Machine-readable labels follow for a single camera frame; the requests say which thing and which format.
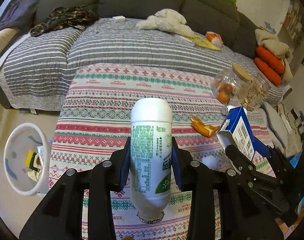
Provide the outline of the blue white carton box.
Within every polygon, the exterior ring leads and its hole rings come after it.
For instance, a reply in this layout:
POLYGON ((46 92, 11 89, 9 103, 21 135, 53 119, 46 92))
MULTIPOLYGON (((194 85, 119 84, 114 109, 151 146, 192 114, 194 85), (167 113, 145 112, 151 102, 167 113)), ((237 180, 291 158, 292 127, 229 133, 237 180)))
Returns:
POLYGON ((243 107, 234 107, 228 111, 217 137, 224 149, 234 145, 250 161, 253 161, 256 152, 264 158, 271 157, 268 146, 253 135, 243 107))

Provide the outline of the yellow green sponge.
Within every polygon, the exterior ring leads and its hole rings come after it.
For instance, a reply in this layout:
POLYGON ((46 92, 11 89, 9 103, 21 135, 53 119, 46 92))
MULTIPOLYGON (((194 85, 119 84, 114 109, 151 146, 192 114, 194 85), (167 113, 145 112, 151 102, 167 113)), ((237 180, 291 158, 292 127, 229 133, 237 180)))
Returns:
POLYGON ((34 169, 34 160, 36 157, 36 153, 33 150, 29 150, 27 153, 27 157, 25 159, 25 166, 30 168, 31 170, 34 169))

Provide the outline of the white yogurt drink bottle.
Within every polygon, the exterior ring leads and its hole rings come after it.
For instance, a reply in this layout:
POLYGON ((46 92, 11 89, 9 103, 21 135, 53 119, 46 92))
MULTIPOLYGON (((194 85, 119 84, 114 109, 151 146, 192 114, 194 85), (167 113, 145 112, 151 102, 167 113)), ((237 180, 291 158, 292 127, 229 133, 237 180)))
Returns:
POLYGON ((160 222, 170 202, 172 123, 172 109, 162 99, 140 99, 131 111, 131 201, 146 224, 160 222))

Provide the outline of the white patterned trash bin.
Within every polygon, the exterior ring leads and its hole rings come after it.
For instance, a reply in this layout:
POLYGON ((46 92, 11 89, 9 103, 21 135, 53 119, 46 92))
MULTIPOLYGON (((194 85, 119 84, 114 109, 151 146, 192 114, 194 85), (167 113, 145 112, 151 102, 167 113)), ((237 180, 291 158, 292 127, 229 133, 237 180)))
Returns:
POLYGON ((17 126, 4 150, 4 170, 11 187, 23 196, 49 191, 50 143, 42 130, 30 122, 17 126), (34 169, 25 166, 29 150, 36 153, 34 169))

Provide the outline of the glass jar of snacks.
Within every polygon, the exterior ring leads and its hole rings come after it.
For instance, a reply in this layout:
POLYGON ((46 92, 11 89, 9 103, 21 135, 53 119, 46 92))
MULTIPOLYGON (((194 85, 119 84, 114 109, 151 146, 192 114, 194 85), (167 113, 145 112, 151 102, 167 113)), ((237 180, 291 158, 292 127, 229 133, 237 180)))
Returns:
POLYGON ((267 78, 262 73, 258 73, 245 86, 246 93, 240 103, 248 111, 255 111, 268 98, 269 90, 270 84, 267 78))

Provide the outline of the glass jar with cork lid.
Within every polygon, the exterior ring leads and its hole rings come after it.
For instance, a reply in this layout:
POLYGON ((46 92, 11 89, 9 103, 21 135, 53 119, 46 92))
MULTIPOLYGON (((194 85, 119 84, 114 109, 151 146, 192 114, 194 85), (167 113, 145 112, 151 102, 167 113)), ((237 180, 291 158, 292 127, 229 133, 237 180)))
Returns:
POLYGON ((213 95, 223 104, 240 106, 247 94, 247 85, 253 79, 241 65, 233 63, 230 69, 220 71, 211 83, 213 95))

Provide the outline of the lower orange cushion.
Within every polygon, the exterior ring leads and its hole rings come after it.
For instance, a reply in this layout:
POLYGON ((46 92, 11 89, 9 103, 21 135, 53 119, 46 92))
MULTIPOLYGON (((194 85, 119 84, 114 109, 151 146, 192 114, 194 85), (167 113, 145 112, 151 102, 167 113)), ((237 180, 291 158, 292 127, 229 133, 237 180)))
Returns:
POLYGON ((281 84, 280 75, 277 74, 271 67, 269 67, 267 63, 258 57, 254 59, 254 63, 271 83, 273 83, 275 86, 279 86, 281 84))

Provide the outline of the upper orange cushion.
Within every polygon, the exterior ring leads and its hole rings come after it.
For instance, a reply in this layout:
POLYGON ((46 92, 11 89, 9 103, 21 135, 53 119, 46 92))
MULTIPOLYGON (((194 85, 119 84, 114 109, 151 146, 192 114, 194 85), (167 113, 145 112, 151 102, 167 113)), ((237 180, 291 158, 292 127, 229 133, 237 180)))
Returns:
POLYGON ((269 50, 265 49, 262 46, 258 46, 256 48, 256 54, 259 56, 259 58, 264 61, 266 64, 269 65, 270 68, 272 68, 277 74, 280 76, 284 74, 285 72, 285 66, 281 61, 273 55, 269 50))

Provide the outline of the yellow book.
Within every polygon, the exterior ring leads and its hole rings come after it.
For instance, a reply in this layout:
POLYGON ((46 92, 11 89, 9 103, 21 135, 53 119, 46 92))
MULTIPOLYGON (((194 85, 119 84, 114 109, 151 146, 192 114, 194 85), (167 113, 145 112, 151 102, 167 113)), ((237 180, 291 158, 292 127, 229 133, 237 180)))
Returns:
POLYGON ((202 35, 194 35, 193 37, 186 37, 186 39, 192 41, 195 45, 199 47, 207 48, 210 50, 221 51, 219 47, 212 44, 212 42, 210 42, 206 37, 202 35))

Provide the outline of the grey striped sofa cover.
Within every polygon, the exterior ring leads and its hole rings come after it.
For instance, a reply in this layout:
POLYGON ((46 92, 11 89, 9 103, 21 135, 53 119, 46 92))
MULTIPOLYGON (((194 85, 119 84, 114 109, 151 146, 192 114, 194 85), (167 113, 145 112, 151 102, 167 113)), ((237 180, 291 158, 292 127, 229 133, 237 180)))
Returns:
POLYGON ((97 63, 132 64, 216 76, 237 63, 250 74, 252 59, 228 47, 212 50, 159 30, 136 27, 137 20, 71 27, 38 37, 24 35, 0 67, 0 103, 5 108, 59 111, 79 68, 97 63))

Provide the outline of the bookshelf with books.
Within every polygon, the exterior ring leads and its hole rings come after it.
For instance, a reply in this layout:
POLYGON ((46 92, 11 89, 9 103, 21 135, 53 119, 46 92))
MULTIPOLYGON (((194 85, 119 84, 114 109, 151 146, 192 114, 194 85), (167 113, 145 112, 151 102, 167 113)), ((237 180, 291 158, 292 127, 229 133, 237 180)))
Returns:
POLYGON ((295 48, 302 41, 304 33, 304 7, 299 0, 289 0, 289 7, 283 26, 287 30, 295 48))

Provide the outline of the white plush toy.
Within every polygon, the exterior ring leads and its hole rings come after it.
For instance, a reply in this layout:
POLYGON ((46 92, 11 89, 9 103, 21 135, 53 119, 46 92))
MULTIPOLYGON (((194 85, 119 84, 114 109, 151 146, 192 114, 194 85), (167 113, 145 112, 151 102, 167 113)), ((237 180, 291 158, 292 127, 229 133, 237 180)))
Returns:
POLYGON ((187 25, 187 20, 183 15, 173 9, 162 9, 153 15, 141 20, 136 24, 138 29, 160 30, 166 33, 173 33, 184 37, 192 38, 194 32, 187 25))

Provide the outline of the dark grey sofa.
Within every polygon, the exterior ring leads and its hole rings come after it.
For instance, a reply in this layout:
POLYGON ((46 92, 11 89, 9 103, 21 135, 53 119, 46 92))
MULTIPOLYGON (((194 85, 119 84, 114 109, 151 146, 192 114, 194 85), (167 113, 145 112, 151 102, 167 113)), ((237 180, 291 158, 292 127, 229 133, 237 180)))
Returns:
POLYGON ((39 0, 32 24, 44 21, 58 7, 90 9, 99 17, 97 21, 124 16, 137 22, 162 9, 173 9, 197 34, 215 32, 222 37, 224 47, 250 59, 255 57, 256 26, 227 0, 39 0))

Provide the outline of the white power adapter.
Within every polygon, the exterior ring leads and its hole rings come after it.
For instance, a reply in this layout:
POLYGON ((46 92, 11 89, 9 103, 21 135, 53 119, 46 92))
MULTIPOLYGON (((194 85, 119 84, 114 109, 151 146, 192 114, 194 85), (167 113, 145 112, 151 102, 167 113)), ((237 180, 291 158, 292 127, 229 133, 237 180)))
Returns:
POLYGON ((115 23, 119 23, 119 22, 125 22, 126 18, 124 16, 113 16, 113 21, 115 23))

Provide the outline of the purple grey jacket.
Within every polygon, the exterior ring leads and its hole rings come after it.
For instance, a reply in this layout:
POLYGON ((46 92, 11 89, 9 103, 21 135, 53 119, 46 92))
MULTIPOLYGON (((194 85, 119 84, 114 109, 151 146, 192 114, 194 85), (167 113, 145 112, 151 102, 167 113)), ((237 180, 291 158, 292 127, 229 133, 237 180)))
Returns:
POLYGON ((6 28, 28 29, 31 26, 39 0, 10 2, 0 17, 0 31, 6 28))

